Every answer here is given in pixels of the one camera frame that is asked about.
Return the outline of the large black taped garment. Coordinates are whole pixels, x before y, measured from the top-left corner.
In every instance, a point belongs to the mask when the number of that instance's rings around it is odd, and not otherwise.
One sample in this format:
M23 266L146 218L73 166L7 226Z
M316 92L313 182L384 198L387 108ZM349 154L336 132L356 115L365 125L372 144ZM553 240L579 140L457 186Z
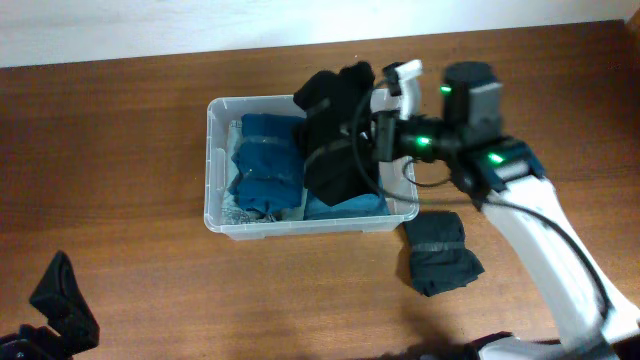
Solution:
M293 130L304 158L304 186L328 206L374 192L357 169L350 136L356 108L371 99L374 79L371 65L358 62L337 73L319 71L294 93L306 113Z

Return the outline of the dark blue jeans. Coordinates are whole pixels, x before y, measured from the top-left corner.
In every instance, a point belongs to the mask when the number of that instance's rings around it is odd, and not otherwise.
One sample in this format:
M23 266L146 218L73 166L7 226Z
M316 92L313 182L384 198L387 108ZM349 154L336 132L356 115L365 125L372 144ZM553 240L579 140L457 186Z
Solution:
M328 220L388 216L389 214L386 199L375 194L359 195L337 205L329 206L308 190L303 219Z

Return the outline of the teal taped shirt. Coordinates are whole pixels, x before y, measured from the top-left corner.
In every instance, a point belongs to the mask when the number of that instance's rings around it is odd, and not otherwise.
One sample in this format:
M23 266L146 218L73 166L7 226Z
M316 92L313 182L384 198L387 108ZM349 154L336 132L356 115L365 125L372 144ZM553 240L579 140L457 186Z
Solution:
M245 114L242 139L232 157L239 179L231 188L246 211L275 215L302 205L304 159L293 138L302 117Z

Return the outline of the small black taped garment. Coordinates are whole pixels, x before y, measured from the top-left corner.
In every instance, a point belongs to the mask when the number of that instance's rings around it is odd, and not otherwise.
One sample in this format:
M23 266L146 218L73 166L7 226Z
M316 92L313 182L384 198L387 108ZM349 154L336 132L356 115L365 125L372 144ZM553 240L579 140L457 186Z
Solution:
M411 286L426 297L466 287L485 269L466 247L466 234L457 213L421 212L404 223L409 245Z

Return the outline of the light blue jeans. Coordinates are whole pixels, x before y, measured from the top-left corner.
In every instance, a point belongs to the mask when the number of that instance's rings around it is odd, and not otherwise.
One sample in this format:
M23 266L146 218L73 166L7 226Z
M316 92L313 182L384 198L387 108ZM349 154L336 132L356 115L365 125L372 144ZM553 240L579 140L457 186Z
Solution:
M233 155L240 146L242 139L241 126L241 118L238 121L231 123L231 129L235 132L228 138L227 143L227 152L231 156L231 161ZM234 195L231 193L231 188L238 179L238 170L232 161L230 169L230 184L224 193L223 202L223 219L227 222L231 224L272 223L278 221L297 221L302 218L302 211L306 202L306 189L304 188L304 185L301 206L294 209L283 210L275 215L264 215L255 211L246 211L239 207Z

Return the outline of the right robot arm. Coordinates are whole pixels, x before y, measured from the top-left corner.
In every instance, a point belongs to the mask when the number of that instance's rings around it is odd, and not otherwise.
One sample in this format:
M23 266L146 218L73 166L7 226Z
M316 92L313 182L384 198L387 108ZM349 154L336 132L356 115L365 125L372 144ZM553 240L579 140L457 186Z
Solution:
M445 68L439 118L420 114L419 60L393 63L382 85L395 110L374 115L374 157L444 162L454 186L503 235L549 307L559 338L499 332L468 343L469 359L636 359L639 308L608 279L567 219L533 150L503 131L503 85L490 65Z

